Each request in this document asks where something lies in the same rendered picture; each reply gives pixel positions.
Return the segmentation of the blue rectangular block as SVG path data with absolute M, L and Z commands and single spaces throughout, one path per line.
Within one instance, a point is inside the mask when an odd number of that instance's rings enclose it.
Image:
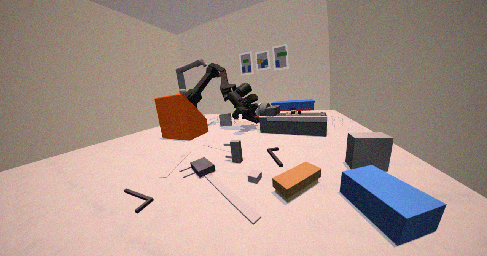
M 342 171 L 340 193 L 397 246 L 435 232 L 446 207 L 373 165 Z

